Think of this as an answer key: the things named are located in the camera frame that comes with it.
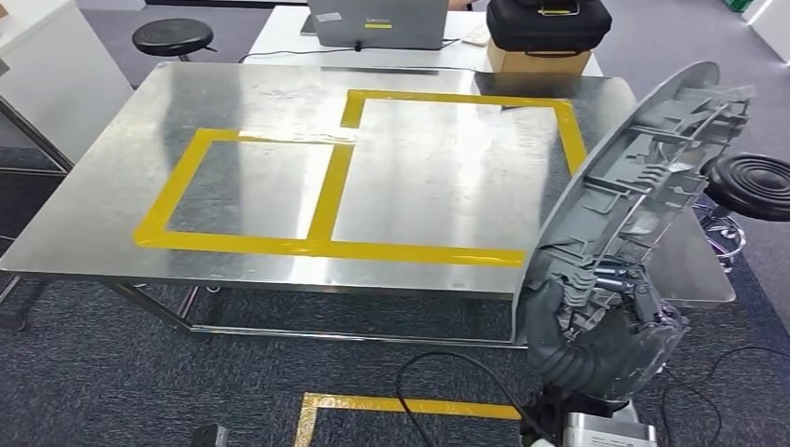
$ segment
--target stool seat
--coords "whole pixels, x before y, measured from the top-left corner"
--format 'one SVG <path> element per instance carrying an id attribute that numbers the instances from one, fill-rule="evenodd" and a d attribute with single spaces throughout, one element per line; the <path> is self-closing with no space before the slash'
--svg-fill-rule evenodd
<path id="1" fill-rule="evenodd" d="M 716 204 L 762 221 L 790 221 L 790 163 L 757 154 L 730 154 L 702 167 Z"/>
<path id="2" fill-rule="evenodd" d="M 151 56 L 185 56 L 211 44 L 214 31 L 200 20 L 164 19 L 141 26 L 131 42 Z"/>

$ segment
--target laptop lid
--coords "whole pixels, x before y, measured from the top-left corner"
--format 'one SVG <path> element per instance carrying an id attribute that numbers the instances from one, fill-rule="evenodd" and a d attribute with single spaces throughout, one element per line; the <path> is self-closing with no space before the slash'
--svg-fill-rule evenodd
<path id="1" fill-rule="evenodd" d="M 447 0 L 308 0 L 326 47 L 439 49 Z"/>

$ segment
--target cardboard box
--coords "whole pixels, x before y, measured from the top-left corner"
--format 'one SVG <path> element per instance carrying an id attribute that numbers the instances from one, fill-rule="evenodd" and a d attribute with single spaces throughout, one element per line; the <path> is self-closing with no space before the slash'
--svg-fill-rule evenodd
<path id="1" fill-rule="evenodd" d="M 505 51 L 488 43 L 488 61 L 495 72 L 505 73 L 561 73 L 565 75 L 579 75 L 590 60 L 590 51 L 584 51 L 576 56 L 563 58 L 528 56 L 517 51 Z"/>

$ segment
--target yellow floor tape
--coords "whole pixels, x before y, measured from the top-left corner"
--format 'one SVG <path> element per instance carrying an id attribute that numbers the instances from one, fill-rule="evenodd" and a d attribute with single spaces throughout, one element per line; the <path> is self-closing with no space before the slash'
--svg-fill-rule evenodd
<path id="1" fill-rule="evenodd" d="M 518 412 L 510 405 L 423 399 L 407 399 L 406 402 L 413 413 L 490 417 L 512 421 L 521 419 Z M 293 447 L 309 447 L 310 442 L 313 441 L 316 418 L 321 408 L 403 413 L 401 403 L 395 398 L 305 393 L 302 399 L 302 411 L 299 414 Z"/>

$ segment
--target yellow tape rectangle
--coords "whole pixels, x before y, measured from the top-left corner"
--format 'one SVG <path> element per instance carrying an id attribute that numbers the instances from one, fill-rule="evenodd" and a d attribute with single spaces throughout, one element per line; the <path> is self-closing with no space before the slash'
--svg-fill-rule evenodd
<path id="1" fill-rule="evenodd" d="M 505 96 L 459 95 L 391 90 L 352 89 L 347 93 L 346 107 L 340 117 L 340 127 L 358 129 L 367 100 L 451 102 L 489 104 L 506 107 L 550 107 L 557 118 L 568 170 L 573 173 L 587 155 L 579 125 L 568 100 L 514 98 Z M 331 144 L 329 166 L 324 176 L 313 220 L 305 239 L 254 237 L 169 231 L 167 222 L 175 212 L 186 188 L 195 176 L 203 157 L 213 142 L 278 142 L 299 144 Z M 223 251 L 233 253 L 272 254 L 290 256 L 319 256 L 330 258 L 364 259 L 406 263 L 465 264 L 516 268 L 521 266 L 526 253 L 497 248 L 436 247 L 332 240 L 337 213 L 346 185 L 354 139 L 326 136 L 266 138 L 240 135 L 234 129 L 198 129 L 184 154 L 165 182 L 151 209 L 133 232 L 140 247 Z"/>
<path id="2" fill-rule="evenodd" d="M 408 403 L 412 413 L 490 417 L 511 421 L 521 419 L 518 412 L 510 405 L 423 399 L 407 399 L 406 403 Z M 318 410 L 321 408 L 368 412 L 404 412 L 401 402 L 395 398 L 305 393 L 305 396 L 302 398 L 302 410 L 296 426 L 296 437 L 293 447 L 310 446 L 310 442 L 313 441 L 313 432 L 316 428 Z"/>

